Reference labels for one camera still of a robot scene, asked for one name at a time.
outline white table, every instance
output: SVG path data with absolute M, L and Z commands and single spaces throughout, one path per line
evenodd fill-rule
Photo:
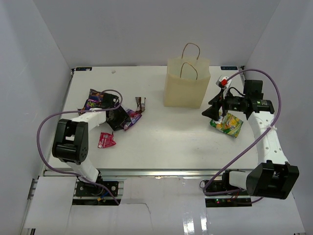
M 114 133 L 117 145 L 97 148 L 100 132 L 112 131 L 106 123 L 90 131 L 88 155 L 98 169 L 220 169 L 254 139 L 242 113 L 233 112 L 244 121 L 236 139 L 211 127 L 210 119 L 201 115 L 209 107 L 208 101 L 220 90 L 215 84 L 218 78 L 235 72 L 210 67 L 211 80 L 201 108 L 187 109 L 163 106 L 166 66 L 93 67 L 91 71 L 74 73 L 64 110 L 82 108 L 90 88 L 119 90 L 124 98 L 123 105 L 133 110 L 136 109 L 136 96 L 147 98 L 143 117 L 128 131 Z M 240 76 L 236 76 L 232 84 L 242 91 Z M 77 114 L 62 118 L 74 117 Z M 55 168 L 69 168 L 52 155 L 49 163 Z M 231 168 L 253 169 L 256 166 L 254 147 Z

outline bag handle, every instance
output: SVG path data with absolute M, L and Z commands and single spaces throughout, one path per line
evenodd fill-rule
M 199 47 L 197 44 L 194 44 L 194 43 L 187 43 L 187 44 L 185 45 L 184 50 L 182 50 L 181 58 L 184 56 L 185 49 L 186 49 L 186 47 L 187 47 L 189 44 L 195 45 L 195 46 L 199 49 L 199 53 L 198 53 L 198 56 L 197 56 L 197 59 L 199 59 L 199 56 L 200 56 L 200 47 Z
M 184 67 L 185 64 L 189 64 L 196 71 L 196 74 L 197 74 L 196 80 L 197 80 L 198 79 L 198 71 L 189 62 L 185 62 L 185 63 L 182 64 L 181 69 L 180 69 L 180 76 L 179 77 L 181 78 L 182 67 Z

